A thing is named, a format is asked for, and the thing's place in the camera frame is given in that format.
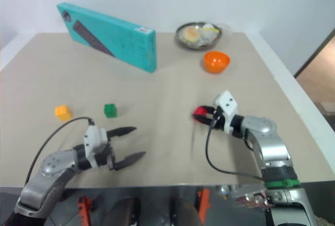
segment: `white sticker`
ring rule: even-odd
[[[136,31],[143,32],[143,33],[146,33],[146,34],[148,34],[148,33],[151,33],[151,32],[152,32],[152,30],[151,30],[151,29],[148,29],[148,28],[146,28],[146,27],[144,27],[144,26],[141,26],[140,28],[136,28],[135,30],[136,30]]]

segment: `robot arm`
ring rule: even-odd
[[[81,171],[108,165],[110,170],[120,170],[142,158],[145,152],[129,155],[116,162],[110,139],[134,131],[125,127],[107,131],[90,125],[84,144],[71,150],[47,156],[34,176],[23,188],[11,217],[4,223],[12,225],[43,225],[57,204],[66,184]]]
[[[252,144],[252,150],[265,185],[265,203],[274,206],[271,210],[275,210],[276,206],[287,208],[298,205],[304,209],[306,224],[317,226],[306,192],[301,188],[297,179],[288,149],[277,134],[276,124],[267,118],[239,116],[238,105],[228,91],[221,93],[215,99],[214,104],[215,108],[199,107],[212,114],[213,119],[203,115],[203,110],[202,114],[201,112],[195,113],[194,118]],[[280,223],[285,220],[285,218],[283,221],[278,219],[276,222]]]

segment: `orange bowl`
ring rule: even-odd
[[[204,56],[204,68],[210,73],[221,73],[230,63],[230,57],[223,52],[210,51]]]

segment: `green band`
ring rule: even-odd
[[[296,185],[300,185],[300,182],[297,179],[296,180],[285,179],[285,180],[278,180],[276,182],[265,183],[265,186],[267,188],[277,188],[277,187],[291,188]]]

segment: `food on plate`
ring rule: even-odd
[[[196,43],[200,39],[200,32],[195,27],[188,27],[184,31],[184,39],[190,43]]]
[[[218,32],[219,30],[216,29],[212,24],[204,24],[204,26],[201,28],[200,34],[204,41],[210,43],[217,37]]]

